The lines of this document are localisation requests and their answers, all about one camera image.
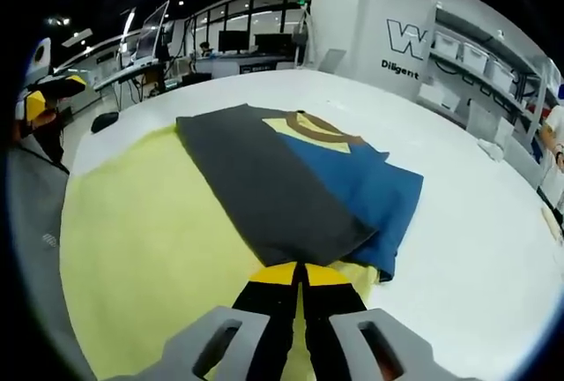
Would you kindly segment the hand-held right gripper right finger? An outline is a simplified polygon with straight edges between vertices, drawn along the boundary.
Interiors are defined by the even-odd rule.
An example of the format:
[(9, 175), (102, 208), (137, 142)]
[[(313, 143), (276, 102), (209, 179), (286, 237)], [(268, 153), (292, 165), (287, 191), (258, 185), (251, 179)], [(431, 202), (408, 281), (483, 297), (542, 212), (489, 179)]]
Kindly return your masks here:
[(369, 310), (340, 272), (304, 265), (306, 344), (318, 380), (439, 380), (428, 342), (384, 310)]

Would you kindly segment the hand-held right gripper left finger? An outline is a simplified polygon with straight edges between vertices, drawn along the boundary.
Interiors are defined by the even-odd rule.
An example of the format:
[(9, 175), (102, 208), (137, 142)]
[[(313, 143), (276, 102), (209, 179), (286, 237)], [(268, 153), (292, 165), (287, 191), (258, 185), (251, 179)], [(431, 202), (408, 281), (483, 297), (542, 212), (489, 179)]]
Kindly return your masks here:
[(218, 306), (163, 348), (153, 380), (280, 380), (293, 344), (294, 262), (253, 274), (230, 307)]

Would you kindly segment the person's left hand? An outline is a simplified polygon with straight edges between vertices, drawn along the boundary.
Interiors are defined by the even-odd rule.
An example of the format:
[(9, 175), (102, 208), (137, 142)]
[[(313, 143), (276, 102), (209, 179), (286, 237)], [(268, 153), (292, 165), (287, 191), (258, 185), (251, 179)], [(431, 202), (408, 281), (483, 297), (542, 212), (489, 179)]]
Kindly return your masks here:
[(17, 120), (14, 124), (12, 130), (12, 139), (16, 142), (20, 141), (22, 138), (27, 137), (33, 131), (39, 127), (52, 123), (56, 119), (56, 112), (53, 110), (47, 110), (32, 121), (27, 120)]

